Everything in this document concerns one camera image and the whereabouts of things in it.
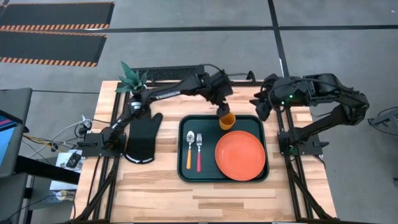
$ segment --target black oven mitt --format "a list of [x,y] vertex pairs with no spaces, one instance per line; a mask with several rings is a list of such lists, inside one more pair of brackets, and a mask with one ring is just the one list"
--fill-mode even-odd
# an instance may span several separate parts
[[163,115],[155,114],[150,118],[150,109],[141,119],[130,122],[130,135],[124,157],[136,164],[146,164],[155,159],[156,134]]

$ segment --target fork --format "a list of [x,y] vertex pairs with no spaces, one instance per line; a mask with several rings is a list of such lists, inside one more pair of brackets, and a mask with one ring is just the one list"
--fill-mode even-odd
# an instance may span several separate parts
[[197,172],[200,172],[200,171],[201,171],[201,165],[200,165],[201,133],[198,133],[198,135],[197,135],[197,146],[198,146],[198,164],[197,164]]

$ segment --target concrete floor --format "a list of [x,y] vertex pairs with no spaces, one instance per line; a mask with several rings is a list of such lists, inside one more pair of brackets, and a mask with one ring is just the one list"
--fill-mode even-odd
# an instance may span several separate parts
[[[280,26],[398,24],[396,0],[274,1]],[[116,0],[111,28],[271,24],[266,0]],[[371,107],[366,118],[398,106],[398,30],[282,31],[282,40],[291,75],[334,73],[344,85],[367,95]],[[108,36],[96,68],[0,63],[0,88],[99,91],[103,80],[121,74],[120,60],[132,67],[213,63],[231,73],[253,70],[258,79],[282,75],[272,31],[130,33]],[[35,92],[27,125],[32,135],[51,137],[81,114],[92,118],[97,97]],[[332,105],[320,105],[312,112],[331,109]],[[65,138],[72,136],[70,131]],[[396,223],[398,189],[392,176],[398,175],[398,138],[377,132],[366,121],[335,127],[320,138],[331,143],[324,153],[338,216]],[[22,145],[22,155],[31,153]],[[43,155],[55,156],[49,151]],[[71,207],[66,203],[37,210],[32,223],[63,222]]]

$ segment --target butcher block tabletop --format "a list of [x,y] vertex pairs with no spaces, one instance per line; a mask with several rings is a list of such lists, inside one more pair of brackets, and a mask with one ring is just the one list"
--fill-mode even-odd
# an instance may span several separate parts
[[[111,121],[117,81],[102,83],[94,119]],[[256,115],[249,103],[259,87],[233,87],[227,96],[234,114]],[[120,101],[119,111],[123,108]],[[180,120],[190,114],[216,114],[216,106],[201,96],[175,96],[150,105],[152,115],[163,114],[156,137],[155,160],[149,164],[133,164],[121,158],[114,193],[111,222],[271,222],[294,221],[284,158],[279,153],[277,117],[273,111],[263,122],[269,161],[269,176],[253,183],[188,183],[177,174],[177,142]],[[294,124],[302,127],[312,122],[307,107],[292,108]],[[107,124],[94,121],[93,132]],[[323,164],[313,156],[302,156],[309,191],[331,216],[336,216]],[[76,214],[86,207],[97,157],[86,158],[76,193]],[[100,179],[101,165],[95,177],[94,196]],[[299,189],[300,211],[305,207]],[[99,218],[104,218],[105,192]]]

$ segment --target green plant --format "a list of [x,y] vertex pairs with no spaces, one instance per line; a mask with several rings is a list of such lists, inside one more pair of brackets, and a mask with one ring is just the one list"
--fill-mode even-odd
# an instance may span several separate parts
[[126,76],[124,77],[119,77],[120,80],[122,81],[122,83],[124,84],[124,87],[121,88],[117,88],[116,92],[117,93],[124,93],[124,92],[139,92],[142,87],[145,85],[146,81],[147,81],[147,73],[148,71],[146,71],[146,73],[144,73],[141,78],[139,78],[139,72],[134,72],[133,70],[131,70],[131,68],[124,62],[121,62],[122,64],[122,68],[124,71],[124,75]]

